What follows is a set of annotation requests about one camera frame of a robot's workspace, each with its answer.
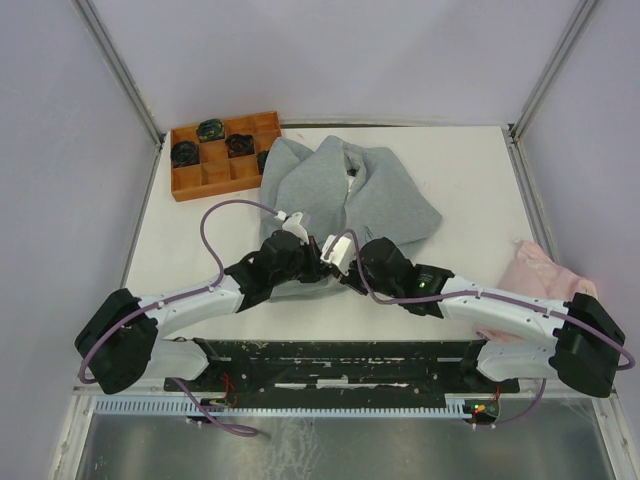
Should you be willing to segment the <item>wooden compartment tray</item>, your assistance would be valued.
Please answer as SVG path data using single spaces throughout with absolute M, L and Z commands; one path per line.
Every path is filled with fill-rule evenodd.
M 178 202 L 254 189 L 260 186 L 256 155 L 270 152 L 276 139 L 282 136 L 277 112 L 267 111 L 221 119 L 225 124 L 223 140 L 201 143 L 196 128 L 201 123 L 180 126 L 170 131 L 169 153 L 181 141 L 193 141 L 199 146 L 200 163 L 173 168 L 170 158 L 171 193 Z M 232 134 L 251 134 L 255 153 L 230 158 L 225 139 Z

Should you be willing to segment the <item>dark rolled sock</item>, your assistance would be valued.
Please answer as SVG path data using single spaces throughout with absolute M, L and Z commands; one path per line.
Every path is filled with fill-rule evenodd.
M 260 175 L 264 173 L 268 155 L 269 155 L 268 150 L 263 150 L 256 155 L 257 166 L 258 166 L 258 171 Z
M 170 152 L 173 168 L 184 168 L 200 163 L 199 146 L 193 141 L 181 141 L 176 143 Z
M 205 120 L 197 126 L 196 135 L 201 143 L 223 140 L 225 138 L 224 121 L 218 118 Z
M 251 134 L 232 134 L 225 139 L 225 145 L 230 158 L 255 153 L 254 138 Z

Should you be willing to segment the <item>right aluminium frame post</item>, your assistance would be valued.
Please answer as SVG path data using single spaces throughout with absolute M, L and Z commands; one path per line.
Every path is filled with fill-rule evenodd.
M 517 121 L 510 127 L 510 137 L 514 143 L 521 141 L 531 127 L 551 88 L 559 78 L 601 4 L 600 0 L 580 0 L 577 3 Z

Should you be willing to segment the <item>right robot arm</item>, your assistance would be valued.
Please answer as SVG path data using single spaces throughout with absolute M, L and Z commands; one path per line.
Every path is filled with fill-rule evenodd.
M 412 263 L 388 238 L 359 246 L 350 234 L 334 237 L 321 259 L 335 268 L 341 283 L 380 305 L 514 336 L 508 343 L 484 339 L 460 364 L 460 382 L 469 390 L 481 391 L 493 381 L 556 379 L 579 393 L 606 398 L 617 372 L 635 364 L 624 333 L 590 295 L 576 293 L 562 301 L 484 288 L 449 270 Z

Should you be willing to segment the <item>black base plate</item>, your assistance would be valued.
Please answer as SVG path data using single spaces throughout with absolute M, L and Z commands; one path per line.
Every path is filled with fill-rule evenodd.
M 441 408 L 448 394 L 493 397 L 519 383 L 476 369 L 483 341 L 213 341 L 192 393 L 228 393 L 238 408 Z

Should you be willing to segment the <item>dark rolled sock right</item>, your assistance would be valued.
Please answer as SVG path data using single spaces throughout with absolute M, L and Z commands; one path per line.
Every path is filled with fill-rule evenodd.
M 257 166 L 258 166 L 258 171 L 260 175 L 264 173 L 268 155 L 269 155 L 268 150 L 263 150 L 256 155 Z

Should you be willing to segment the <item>grey zip jacket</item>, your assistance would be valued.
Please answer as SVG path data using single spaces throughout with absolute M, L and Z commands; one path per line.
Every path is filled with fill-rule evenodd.
M 266 159 L 259 202 L 307 215 L 306 229 L 319 246 L 349 228 L 361 245 L 387 237 L 412 255 L 442 222 L 392 150 L 364 148 L 336 136 L 316 150 L 277 139 Z

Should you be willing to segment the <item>dark rolled sock middle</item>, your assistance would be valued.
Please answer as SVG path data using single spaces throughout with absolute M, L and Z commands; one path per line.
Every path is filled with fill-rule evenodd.
M 230 158 L 255 153 L 254 138 L 251 134 L 232 134 L 225 139 L 225 145 Z

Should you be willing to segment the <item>dark rolled sock top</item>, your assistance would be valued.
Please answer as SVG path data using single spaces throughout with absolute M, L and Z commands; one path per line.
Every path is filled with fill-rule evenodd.
M 205 120 L 197 126 L 196 135 L 201 143 L 223 140 L 225 138 L 224 121 L 218 118 Z

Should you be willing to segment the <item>pink cloth bag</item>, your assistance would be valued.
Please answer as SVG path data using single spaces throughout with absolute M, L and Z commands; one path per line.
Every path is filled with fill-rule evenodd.
M 536 243 L 518 240 L 498 289 L 541 299 L 569 301 L 575 293 L 598 298 L 595 284 L 560 266 Z

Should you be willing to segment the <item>left aluminium frame post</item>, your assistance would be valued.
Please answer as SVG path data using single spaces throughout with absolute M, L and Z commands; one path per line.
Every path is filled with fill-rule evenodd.
M 117 51 L 105 23 L 100 18 L 94 2 L 88 0 L 73 0 L 72 4 L 100 50 L 102 58 L 135 111 L 145 132 L 156 145 L 160 145 L 164 140 L 164 133 L 153 119 L 126 62 Z

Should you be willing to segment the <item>aluminium frame post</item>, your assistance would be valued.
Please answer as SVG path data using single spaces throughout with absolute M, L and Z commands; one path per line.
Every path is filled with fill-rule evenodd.
M 517 121 L 510 127 L 510 137 L 514 143 L 521 141 L 531 127 L 551 88 L 559 78 L 601 4 L 600 0 L 580 0 L 577 3 Z
M 88 0 L 73 0 L 72 4 L 100 50 L 102 58 L 135 111 L 145 132 L 156 145 L 160 145 L 164 140 L 164 133 L 153 119 L 126 62 L 117 51 L 105 23 L 100 18 L 94 2 Z

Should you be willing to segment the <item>dark rolled sock left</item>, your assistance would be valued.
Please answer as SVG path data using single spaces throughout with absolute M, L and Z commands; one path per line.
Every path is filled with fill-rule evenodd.
M 181 141 L 176 143 L 170 152 L 173 168 L 184 168 L 200 163 L 199 146 L 193 141 Z

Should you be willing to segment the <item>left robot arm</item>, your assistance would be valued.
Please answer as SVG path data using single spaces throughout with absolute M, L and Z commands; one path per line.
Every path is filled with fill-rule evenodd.
M 315 240 L 303 242 L 278 230 L 260 249 L 227 267 L 221 277 L 170 294 L 135 296 L 112 292 L 75 339 L 82 357 L 80 380 L 103 393 L 125 391 L 142 379 L 178 377 L 209 390 L 221 378 L 220 364 L 194 340 L 169 335 L 217 316 L 239 313 L 268 300 L 288 282 L 315 284 L 330 268 Z

